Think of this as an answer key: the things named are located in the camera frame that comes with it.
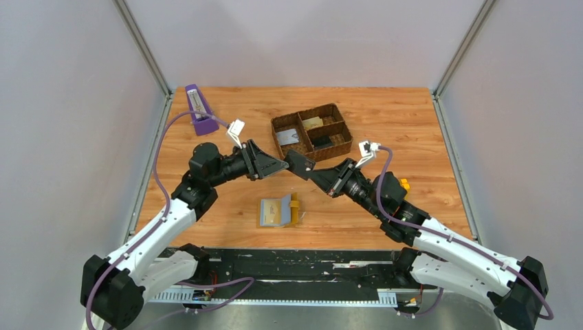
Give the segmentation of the black card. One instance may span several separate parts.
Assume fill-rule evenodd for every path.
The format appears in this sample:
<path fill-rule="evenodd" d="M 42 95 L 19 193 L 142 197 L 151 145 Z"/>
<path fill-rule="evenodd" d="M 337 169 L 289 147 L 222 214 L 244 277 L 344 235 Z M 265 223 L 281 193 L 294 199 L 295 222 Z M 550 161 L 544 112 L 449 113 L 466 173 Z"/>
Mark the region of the black card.
<path fill-rule="evenodd" d="M 310 179 L 311 173 L 316 165 L 314 160 L 300 154 L 295 149 L 287 152 L 284 161 L 288 164 L 287 170 L 289 172 L 305 181 Z"/>

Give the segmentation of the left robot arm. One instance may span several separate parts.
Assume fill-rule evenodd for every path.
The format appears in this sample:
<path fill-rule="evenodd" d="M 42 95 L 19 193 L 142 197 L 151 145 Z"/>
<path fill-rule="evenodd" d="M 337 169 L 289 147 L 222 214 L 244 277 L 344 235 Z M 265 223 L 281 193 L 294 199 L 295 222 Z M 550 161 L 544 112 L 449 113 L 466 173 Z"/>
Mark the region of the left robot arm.
<path fill-rule="evenodd" d="M 91 256 L 82 269 L 80 303 L 85 323 L 94 329 L 98 316 L 116 329 L 128 327 L 145 303 L 181 280 L 202 284 L 210 265 L 198 247 L 187 245 L 169 261 L 153 261 L 181 232 L 194 224 L 217 200 L 216 187 L 240 177 L 265 179 L 288 169 L 287 162 L 262 151 L 253 140 L 220 153 L 216 144 L 197 145 L 179 185 L 166 194 L 164 208 L 132 239 L 106 257 Z"/>

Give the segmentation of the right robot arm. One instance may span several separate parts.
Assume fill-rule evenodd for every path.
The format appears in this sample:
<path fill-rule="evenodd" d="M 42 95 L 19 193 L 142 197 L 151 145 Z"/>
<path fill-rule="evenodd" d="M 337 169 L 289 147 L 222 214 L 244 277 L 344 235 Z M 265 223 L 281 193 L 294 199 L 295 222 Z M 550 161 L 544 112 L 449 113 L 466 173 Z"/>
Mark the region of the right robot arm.
<path fill-rule="evenodd" d="M 319 170 L 308 159 L 299 168 L 328 196 L 348 197 L 381 221 L 388 238 L 406 244 L 401 263 L 392 269 L 398 285 L 410 287 L 417 282 L 456 292 L 489 307 L 514 329 L 534 329 L 539 320 L 553 320 L 539 260 L 506 256 L 451 230 L 407 201 L 405 181 L 387 167 L 374 180 L 351 158 Z"/>

